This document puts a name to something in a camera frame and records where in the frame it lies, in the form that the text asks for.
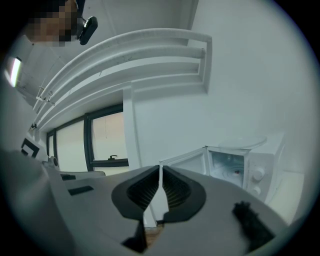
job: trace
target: headset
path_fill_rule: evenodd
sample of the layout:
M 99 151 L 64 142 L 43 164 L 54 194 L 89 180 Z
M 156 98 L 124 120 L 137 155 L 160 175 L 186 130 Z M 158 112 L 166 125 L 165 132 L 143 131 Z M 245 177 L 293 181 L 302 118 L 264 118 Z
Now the headset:
M 80 45 L 82 46 L 88 43 L 89 39 L 98 27 L 98 20 L 96 17 L 92 16 L 87 20 L 83 18 L 85 2 L 86 0 L 75 0 L 78 17 L 81 19 L 81 23 L 78 24 L 77 27 L 76 39 L 80 41 Z

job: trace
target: white wall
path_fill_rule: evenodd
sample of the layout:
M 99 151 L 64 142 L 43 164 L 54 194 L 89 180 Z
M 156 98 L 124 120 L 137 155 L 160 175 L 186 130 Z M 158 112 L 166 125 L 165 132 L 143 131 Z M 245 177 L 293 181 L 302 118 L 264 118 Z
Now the white wall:
M 192 30 L 212 35 L 215 135 L 284 130 L 285 168 L 309 170 L 319 144 L 319 66 L 294 23 L 273 4 L 202 0 Z
M 261 1 L 201 0 L 192 30 L 212 36 L 209 93 L 191 85 L 135 92 L 142 166 L 228 137 L 283 131 L 285 170 L 314 177 L 305 185 L 314 191 L 319 66 L 294 23 Z

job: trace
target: ceiling light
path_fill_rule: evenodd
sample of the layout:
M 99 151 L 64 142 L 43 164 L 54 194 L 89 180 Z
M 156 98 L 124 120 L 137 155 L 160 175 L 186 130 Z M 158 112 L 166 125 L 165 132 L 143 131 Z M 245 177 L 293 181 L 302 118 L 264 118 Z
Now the ceiling light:
M 18 77 L 20 64 L 21 64 L 21 59 L 16 57 L 14 59 L 12 73 L 11 73 L 11 85 L 12 85 L 12 87 L 16 87 L 16 82 L 17 82 L 17 77 Z

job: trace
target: ceiling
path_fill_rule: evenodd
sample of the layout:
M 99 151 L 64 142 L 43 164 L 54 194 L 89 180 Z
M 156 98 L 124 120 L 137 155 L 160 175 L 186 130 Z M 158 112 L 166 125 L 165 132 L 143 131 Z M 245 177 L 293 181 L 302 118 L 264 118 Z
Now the ceiling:
M 98 28 L 86 45 L 79 41 L 65 46 L 32 44 L 26 36 L 17 39 L 10 55 L 22 60 L 18 90 L 30 105 L 36 102 L 39 86 L 46 87 L 69 61 L 108 38 L 150 28 L 190 30 L 198 0 L 86 0 L 83 18 L 97 17 Z

